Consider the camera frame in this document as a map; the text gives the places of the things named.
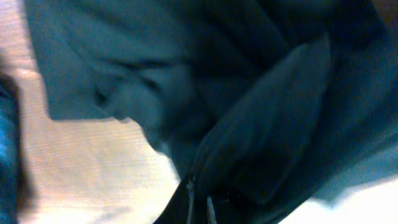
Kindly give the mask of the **black t-shirt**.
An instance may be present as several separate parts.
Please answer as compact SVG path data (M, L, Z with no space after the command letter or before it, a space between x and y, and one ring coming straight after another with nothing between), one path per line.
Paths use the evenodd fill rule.
M218 223L397 174L397 31L371 1L24 5L51 119L132 119Z

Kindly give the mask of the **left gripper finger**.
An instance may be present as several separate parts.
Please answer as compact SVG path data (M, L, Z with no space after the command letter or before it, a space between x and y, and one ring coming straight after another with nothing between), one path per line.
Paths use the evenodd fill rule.
M195 199L195 178L186 175L154 224L217 224L212 198Z

